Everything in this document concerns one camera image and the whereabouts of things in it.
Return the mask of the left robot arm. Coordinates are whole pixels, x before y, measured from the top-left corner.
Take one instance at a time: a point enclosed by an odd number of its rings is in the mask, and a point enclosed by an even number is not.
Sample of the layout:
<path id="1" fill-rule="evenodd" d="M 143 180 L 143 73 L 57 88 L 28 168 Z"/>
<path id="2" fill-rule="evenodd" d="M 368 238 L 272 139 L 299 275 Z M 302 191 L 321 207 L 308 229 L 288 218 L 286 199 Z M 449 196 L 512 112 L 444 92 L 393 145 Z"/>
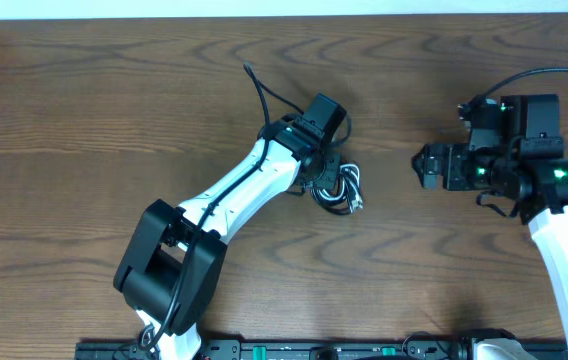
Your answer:
<path id="1" fill-rule="evenodd" d="M 140 351 L 192 359 L 197 321 L 210 304 L 228 245 L 267 202 L 288 190 L 326 154 L 346 110 L 317 94 L 301 114 L 264 126 L 248 155 L 201 194 L 173 207 L 158 199 L 140 217 L 115 272 L 114 288 L 145 324 Z"/>

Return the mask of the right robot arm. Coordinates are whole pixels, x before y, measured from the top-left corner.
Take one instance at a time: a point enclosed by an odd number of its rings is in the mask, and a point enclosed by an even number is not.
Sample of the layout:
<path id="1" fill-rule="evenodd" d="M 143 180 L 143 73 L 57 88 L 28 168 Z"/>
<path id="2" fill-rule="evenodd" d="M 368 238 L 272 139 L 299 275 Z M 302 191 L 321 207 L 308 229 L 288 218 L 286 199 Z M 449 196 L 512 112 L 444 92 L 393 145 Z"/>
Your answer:
<path id="1" fill-rule="evenodd" d="M 426 144 L 413 156 L 422 187 L 508 198 L 544 261 L 568 350 L 568 158 L 555 94 L 485 97 L 459 108 L 465 143 Z"/>

